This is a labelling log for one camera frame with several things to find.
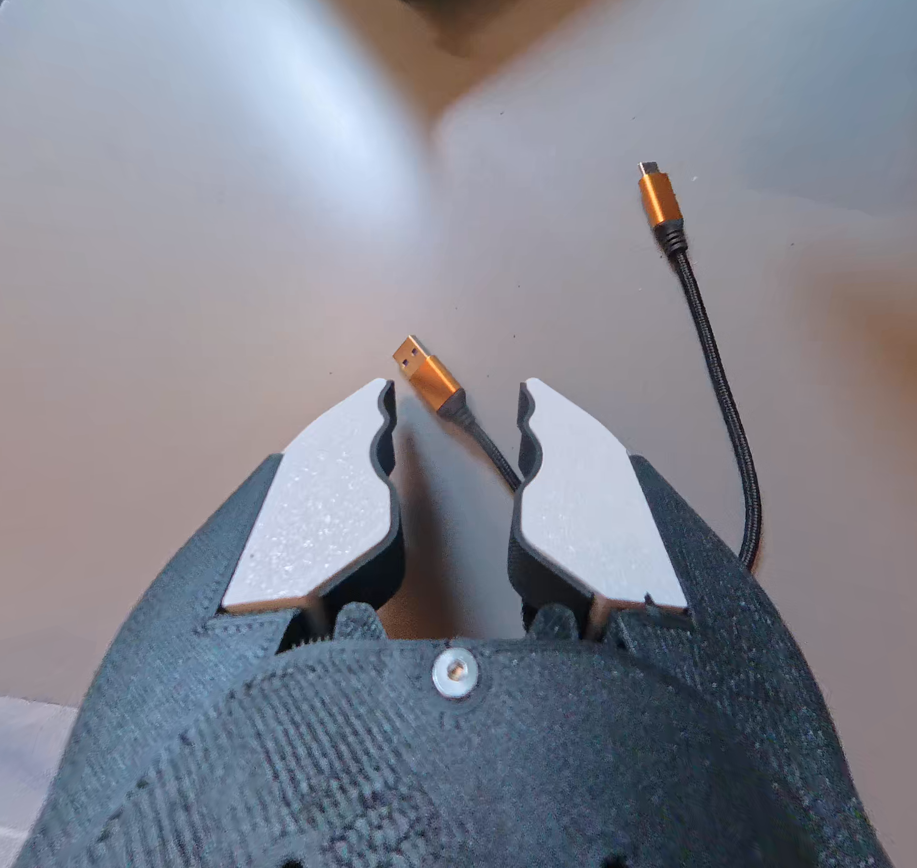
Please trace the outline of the braided usb cable orange plugs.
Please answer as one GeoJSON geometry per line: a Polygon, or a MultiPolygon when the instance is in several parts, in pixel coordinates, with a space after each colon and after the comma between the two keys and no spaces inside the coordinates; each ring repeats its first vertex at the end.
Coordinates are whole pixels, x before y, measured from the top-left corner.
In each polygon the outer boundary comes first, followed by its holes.
{"type": "MultiPolygon", "coordinates": [[[[656,162],[639,164],[638,186],[649,227],[663,256],[682,286],[717,404],[736,458],[744,503],[744,529],[738,552],[740,564],[754,572],[763,533],[763,502],[754,458],[739,407],[727,378],[699,283],[690,261],[684,216],[670,176],[656,162]]],[[[464,387],[440,359],[414,336],[408,336],[394,360],[425,404],[439,417],[465,432],[484,451],[510,492],[521,488],[521,479],[467,402],[464,387]]]]}

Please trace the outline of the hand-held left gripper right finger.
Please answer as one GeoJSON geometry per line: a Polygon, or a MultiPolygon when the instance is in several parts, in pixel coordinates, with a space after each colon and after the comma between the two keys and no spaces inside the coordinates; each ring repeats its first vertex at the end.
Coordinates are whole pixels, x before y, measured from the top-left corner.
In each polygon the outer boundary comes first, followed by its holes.
{"type": "Polygon", "coordinates": [[[624,445],[540,379],[520,386],[522,483],[513,498],[508,576],[528,610],[563,607],[579,637],[614,613],[690,603],[624,445]]]}

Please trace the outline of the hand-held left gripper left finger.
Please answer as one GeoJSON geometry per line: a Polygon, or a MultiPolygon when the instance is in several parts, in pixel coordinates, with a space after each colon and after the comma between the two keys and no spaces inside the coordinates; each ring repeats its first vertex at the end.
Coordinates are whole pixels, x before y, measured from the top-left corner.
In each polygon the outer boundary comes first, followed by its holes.
{"type": "Polygon", "coordinates": [[[405,577],[391,481],[395,382],[375,379],[318,416],[282,452],[221,601],[229,615],[304,611],[314,634],[343,608],[379,610],[405,577]]]}

